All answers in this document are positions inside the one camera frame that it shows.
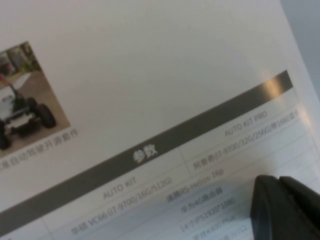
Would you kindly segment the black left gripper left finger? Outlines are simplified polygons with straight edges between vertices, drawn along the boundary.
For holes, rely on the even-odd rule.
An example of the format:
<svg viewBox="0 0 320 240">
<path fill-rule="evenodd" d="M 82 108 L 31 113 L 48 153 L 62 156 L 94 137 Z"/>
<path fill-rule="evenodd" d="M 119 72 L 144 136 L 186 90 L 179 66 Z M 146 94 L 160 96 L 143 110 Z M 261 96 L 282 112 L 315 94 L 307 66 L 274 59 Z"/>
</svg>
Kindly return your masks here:
<svg viewBox="0 0 320 240">
<path fill-rule="evenodd" d="M 255 240 L 289 240 L 287 217 L 293 215 L 286 189 L 280 177 L 259 175 L 255 178 L 250 220 Z"/>
</svg>

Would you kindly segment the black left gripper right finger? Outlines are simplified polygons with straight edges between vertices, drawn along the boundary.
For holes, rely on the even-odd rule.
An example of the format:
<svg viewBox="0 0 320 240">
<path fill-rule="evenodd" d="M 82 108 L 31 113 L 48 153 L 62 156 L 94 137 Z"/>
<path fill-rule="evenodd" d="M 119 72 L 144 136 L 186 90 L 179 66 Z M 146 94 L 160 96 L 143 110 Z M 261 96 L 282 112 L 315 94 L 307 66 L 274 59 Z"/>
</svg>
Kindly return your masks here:
<svg viewBox="0 0 320 240">
<path fill-rule="evenodd" d="M 320 195 L 289 176 L 279 178 L 293 207 L 287 217 L 286 231 L 290 240 L 318 240 L 320 238 Z"/>
</svg>

